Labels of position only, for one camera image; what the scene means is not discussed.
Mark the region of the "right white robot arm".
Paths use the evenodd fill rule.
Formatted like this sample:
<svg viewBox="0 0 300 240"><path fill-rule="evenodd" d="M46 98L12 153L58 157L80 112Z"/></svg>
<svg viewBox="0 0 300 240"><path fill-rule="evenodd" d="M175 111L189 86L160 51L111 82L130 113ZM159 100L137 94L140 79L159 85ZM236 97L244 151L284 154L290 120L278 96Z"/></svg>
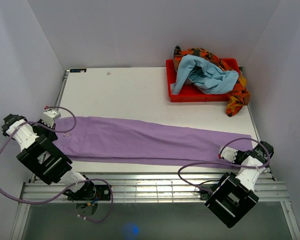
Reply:
<svg viewBox="0 0 300 240"><path fill-rule="evenodd" d="M241 151L222 146L219 157L231 164L239 165L237 174L225 173L217 184L211 187L205 206L229 229L235 226L259 201L255 184L266 170L263 165L274 154L274 148L266 141L260 141L251 150Z"/></svg>

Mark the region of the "purple trousers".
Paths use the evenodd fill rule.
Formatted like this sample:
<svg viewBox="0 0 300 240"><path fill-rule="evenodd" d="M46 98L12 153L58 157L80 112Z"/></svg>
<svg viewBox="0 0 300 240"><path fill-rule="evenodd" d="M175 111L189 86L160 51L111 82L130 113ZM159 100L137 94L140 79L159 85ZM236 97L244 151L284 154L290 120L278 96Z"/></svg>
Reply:
<svg viewBox="0 0 300 240"><path fill-rule="evenodd" d="M56 121L54 144L71 159L182 166L219 161L222 146L251 150L249 135L162 125L132 119L79 116Z"/></svg>

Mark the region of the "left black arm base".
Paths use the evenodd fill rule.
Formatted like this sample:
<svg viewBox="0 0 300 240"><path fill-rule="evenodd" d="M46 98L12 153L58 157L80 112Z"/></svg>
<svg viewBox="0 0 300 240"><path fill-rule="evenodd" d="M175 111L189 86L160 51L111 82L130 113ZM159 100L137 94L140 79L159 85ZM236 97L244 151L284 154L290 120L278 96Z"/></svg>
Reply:
<svg viewBox="0 0 300 240"><path fill-rule="evenodd" d="M78 191L67 190L63 193L69 201L109 201L110 188L105 184L84 184Z"/></svg>

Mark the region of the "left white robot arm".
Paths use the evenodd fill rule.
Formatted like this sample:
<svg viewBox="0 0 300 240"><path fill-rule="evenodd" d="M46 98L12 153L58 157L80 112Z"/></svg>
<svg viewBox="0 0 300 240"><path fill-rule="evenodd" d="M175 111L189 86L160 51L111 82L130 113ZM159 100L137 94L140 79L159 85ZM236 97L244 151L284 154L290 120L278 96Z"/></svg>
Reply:
<svg viewBox="0 0 300 240"><path fill-rule="evenodd" d="M94 183L83 182L87 178L73 170L72 161L53 143L58 139L53 130L60 117L59 111L47 110L36 123L26 123L24 116L9 114L3 119L2 134L9 137L16 131L12 137L20 147L16 158L44 183L72 185L63 193L69 200L95 200Z"/></svg>

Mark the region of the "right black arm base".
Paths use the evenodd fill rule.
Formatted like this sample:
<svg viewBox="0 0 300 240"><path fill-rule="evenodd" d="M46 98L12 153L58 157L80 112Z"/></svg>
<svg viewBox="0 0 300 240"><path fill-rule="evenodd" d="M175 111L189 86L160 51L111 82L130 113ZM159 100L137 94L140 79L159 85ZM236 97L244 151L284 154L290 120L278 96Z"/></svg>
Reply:
<svg viewBox="0 0 300 240"><path fill-rule="evenodd" d="M206 188L210 191L213 191L215 189L213 184L208 184L208 185L205 185L205 186L202 186L202 187ZM194 193L197 194L199 196L200 200L202 200L202 201L207 201L212 195L211 192L199 189L197 187L195 188Z"/></svg>

